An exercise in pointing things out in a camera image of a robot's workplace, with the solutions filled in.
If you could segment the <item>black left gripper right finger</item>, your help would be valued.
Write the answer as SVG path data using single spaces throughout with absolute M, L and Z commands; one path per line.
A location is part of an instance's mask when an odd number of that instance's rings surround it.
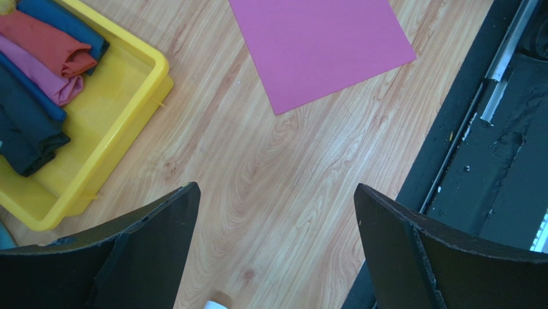
M 354 192 L 380 308 L 546 308 L 547 255 L 472 236 L 368 185 Z

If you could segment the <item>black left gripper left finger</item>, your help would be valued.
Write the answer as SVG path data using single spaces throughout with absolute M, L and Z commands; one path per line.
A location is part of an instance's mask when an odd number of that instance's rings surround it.
M 172 308 L 197 221 L 190 182 L 101 225 L 1 251 L 2 308 Z

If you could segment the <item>pink paper napkin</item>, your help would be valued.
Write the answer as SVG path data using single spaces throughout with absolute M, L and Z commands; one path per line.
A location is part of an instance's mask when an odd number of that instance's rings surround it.
M 231 1 L 277 115 L 412 62 L 388 1 Z

